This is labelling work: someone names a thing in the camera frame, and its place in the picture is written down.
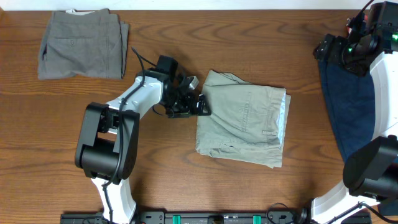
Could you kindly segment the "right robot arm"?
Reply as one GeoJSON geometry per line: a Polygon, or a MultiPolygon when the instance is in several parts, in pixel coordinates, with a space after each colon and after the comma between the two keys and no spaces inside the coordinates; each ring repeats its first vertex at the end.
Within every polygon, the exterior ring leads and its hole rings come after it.
{"type": "Polygon", "coordinates": [[[343,178],[302,213],[307,223],[354,223],[397,200],[397,37],[328,34],[314,51],[343,178]]]}

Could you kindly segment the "khaki beige shorts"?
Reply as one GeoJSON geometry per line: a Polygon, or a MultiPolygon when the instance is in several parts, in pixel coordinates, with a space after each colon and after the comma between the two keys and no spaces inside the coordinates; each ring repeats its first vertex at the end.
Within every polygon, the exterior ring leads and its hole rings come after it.
{"type": "Polygon", "coordinates": [[[197,120],[196,151],[204,156],[282,166],[291,97],[285,88],[254,85],[209,71],[202,93],[211,109],[197,120]]]}

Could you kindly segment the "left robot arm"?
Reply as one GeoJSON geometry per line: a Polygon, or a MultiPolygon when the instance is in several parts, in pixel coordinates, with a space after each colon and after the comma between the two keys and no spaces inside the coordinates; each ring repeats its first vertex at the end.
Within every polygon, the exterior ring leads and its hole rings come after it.
{"type": "Polygon", "coordinates": [[[155,105],[168,118],[209,116],[205,95],[196,95],[198,80],[151,68],[105,104],[90,103],[83,116],[75,165],[96,185],[104,212],[98,222],[131,223],[136,212],[129,176],[135,166],[141,118],[155,105]]]}

